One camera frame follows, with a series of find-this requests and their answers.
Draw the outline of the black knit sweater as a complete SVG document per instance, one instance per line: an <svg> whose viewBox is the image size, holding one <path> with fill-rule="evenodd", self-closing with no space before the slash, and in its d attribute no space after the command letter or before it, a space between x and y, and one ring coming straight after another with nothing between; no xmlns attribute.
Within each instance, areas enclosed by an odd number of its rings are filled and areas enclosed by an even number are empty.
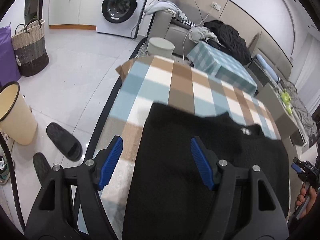
<svg viewBox="0 0 320 240"><path fill-rule="evenodd" d="M289 159L283 143L259 125L243 126L228 113L198 117L154 103L144 125L127 198L123 239L198 239L215 202L191 154L200 137L235 167L261 167L284 214L289 212Z"/></svg>

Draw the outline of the purple bag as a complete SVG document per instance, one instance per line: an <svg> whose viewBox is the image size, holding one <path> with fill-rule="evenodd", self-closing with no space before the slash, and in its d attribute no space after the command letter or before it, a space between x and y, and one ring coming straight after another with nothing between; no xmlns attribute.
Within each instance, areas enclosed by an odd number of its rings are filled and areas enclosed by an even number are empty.
<svg viewBox="0 0 320 240"><path fill-rule="evenodd" d="M21 75L18 70L15 53L11 42L10 25L1 27L0 40L0 83L1 87L11 81L18 81Z"/></svg>

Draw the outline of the grey side cabinet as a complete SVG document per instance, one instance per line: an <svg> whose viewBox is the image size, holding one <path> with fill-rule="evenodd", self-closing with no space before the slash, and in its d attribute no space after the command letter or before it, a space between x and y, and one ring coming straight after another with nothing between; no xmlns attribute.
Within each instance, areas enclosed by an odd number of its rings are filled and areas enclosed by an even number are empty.
<svg viewBox="0 0 320 240"><path fill-rule="evenodd" d="M261 101L274 119L281 139L289 138L293 146L304 147L309 142L309 137L304 127L296 116L294 110L289 114L279 94L267 83L257 94L256 98Z"/></svg>

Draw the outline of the beige trash bin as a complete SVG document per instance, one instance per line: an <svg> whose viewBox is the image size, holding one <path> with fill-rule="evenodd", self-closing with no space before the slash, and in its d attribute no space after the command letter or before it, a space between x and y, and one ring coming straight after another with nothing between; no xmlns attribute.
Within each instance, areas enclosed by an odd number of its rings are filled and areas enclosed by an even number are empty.
<svg viewBox="0 0 320 240"><path fill-rule="evenodd" d="M20 93L16 81L1 88L1 130L21 145L29 145L37 130L37 121Z"/></svg>

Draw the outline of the teal checkered cloth table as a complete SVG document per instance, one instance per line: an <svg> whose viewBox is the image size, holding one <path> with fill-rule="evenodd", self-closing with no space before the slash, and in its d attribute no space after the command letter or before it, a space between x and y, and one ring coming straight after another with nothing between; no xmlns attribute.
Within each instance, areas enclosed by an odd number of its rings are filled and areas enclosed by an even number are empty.
<svg viewBox="0 0 320 240"><path fill-rule="evenodd" d="M189 52L187 58L194 68L250 95L257 91L257 84L239 61L203 41Z"/></svg>

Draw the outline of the blue pillow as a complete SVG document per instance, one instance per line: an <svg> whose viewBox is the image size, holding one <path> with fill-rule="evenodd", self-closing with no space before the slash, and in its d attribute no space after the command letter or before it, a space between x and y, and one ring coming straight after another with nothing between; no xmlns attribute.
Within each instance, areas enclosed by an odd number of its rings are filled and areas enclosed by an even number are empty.
<svg viewBox="0 0 320 240"><path fill-rule="evenodd" d="M268 74L270 74L272 79L275 82L279 82L279 80L280 80L279 76L276 74L274 69L264 60L264 58L260 54L257 54L256 58L257 58L258 62L260 63L260 65L262 66L262 68L264 70L266 70L268 72Z"/></svg>

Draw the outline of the black jacket on sofa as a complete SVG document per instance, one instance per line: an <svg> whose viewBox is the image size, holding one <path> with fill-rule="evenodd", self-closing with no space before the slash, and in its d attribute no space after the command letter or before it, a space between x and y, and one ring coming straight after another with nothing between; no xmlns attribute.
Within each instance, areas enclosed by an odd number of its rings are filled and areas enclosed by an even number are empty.
<svg viewBox="0 0 320 240"><path fill-rule="evenodd" d="M246 46L246 41L232 26L224 24L220 20L205 22L203 26L214 33L218 41L225 47L226 52L238 60L243 66L252 61L251 54Z"/></svg>

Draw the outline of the woven laundry basket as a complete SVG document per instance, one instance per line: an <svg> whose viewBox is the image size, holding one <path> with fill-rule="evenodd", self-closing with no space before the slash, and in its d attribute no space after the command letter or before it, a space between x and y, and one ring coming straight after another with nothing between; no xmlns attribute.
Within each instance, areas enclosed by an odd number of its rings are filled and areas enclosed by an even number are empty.
<svg viewBox="0 0 320 240"><path fill-rule="evenodd" d="M19 24L11 37L18 70L22 76L38 74L49 63L44 37L45 20L33 18L28 24Z"/></svg>

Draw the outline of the grey sofa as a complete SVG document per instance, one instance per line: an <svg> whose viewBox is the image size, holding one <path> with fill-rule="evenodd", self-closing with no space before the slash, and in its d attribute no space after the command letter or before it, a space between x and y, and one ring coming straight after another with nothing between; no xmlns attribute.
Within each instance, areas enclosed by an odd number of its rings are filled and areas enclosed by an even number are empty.
<svg viewBox="0 0 320 240"><path fill-rule="evenodd" d="M175 3L189 21L196 25L218 20L227 0L168 0ZM153 15L153 22L148 38L160 37L174 44L174 54L186 56L196 44L189 40L190 27L174 19L168 11L158 11Z"/></svg>

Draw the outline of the black slipper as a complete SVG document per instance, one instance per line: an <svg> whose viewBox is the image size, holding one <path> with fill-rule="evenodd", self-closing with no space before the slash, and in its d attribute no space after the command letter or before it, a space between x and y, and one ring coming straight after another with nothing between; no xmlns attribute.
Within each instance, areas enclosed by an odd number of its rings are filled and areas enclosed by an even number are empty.
<svg viewBox="0 0 320 240"><path fill-rule="evenodd" d="M46 133L56 148L70 161L79 161L82 156L82 146L74 135L55 122L51 122Z"/></svg>
<svg viewBox="0 0 320 240"><path fill-rule="evenodd" d="M33 165L41 186L47 189L53 176L52 168L43 153L37 152L34 154Z"/></svg>

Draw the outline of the white round stool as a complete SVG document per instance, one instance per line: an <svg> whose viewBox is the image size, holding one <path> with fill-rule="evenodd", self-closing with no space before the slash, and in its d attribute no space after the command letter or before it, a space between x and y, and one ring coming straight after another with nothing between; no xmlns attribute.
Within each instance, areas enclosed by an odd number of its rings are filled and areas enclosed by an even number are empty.
<svg viewBox="0 0 320 240"><path fill-rule="evenodd" d="M174 44L164 38L152 37L148 41L147 52L149 55L157 55L170 59L174 49Z"/></svg>

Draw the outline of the green toy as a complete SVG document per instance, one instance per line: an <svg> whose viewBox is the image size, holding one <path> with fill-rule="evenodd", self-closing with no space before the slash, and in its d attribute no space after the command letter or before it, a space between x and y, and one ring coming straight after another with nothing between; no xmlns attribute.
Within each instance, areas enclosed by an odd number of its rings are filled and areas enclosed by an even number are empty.
<svg viewBox="0 0 320 240"><path fill-rule="evenodd" d="M292 109L291 109L291 96L287 92L286 89L283 89L280 98L284 104L284 107L289 115L292 115Z"/></svg>

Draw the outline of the checkered tablecloth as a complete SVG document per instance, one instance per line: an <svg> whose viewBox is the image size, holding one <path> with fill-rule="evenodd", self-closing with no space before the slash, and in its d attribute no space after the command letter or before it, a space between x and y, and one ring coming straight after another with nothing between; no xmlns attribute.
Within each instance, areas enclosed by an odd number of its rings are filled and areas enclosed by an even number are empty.
<svg viewBox="0 0 320 240"><path fill-rule="evenodd" d="M117 69L117 80L99 116L86 156L95 156L115 135L123 152L110 184L101 193L103 206L117 235L122 237L125 205L138 146L151 105L163 103L196 116L228 113L242 125L259 125L279 141L280 134L264 103L229 83L160 56L131 59Z"/></svg>

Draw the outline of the grey white clothes pile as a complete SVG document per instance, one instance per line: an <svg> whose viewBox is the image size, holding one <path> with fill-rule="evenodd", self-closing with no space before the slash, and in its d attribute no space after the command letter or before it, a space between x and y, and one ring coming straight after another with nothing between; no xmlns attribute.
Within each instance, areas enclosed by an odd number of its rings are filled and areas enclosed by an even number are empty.
<svg viewBox="0 0 320 240"><path fill-rule="evenodd" d="M184 29L203 25L202 22L195 24L189 20L175 3L168 0L160 0L146 6L144 14L145 16L154 16L148 40L154 37L165 38L172 23Z"/></svg>

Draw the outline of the white washing machine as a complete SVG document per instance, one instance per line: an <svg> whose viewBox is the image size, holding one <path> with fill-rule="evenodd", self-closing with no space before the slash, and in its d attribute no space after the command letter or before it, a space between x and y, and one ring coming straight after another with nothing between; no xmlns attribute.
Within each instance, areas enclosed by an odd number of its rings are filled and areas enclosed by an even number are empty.
<svg viewBox="0 0 320 240"><path fill-rule="evenodd" d="M146 0L102 0L96 31L135 39Z"/></svg>

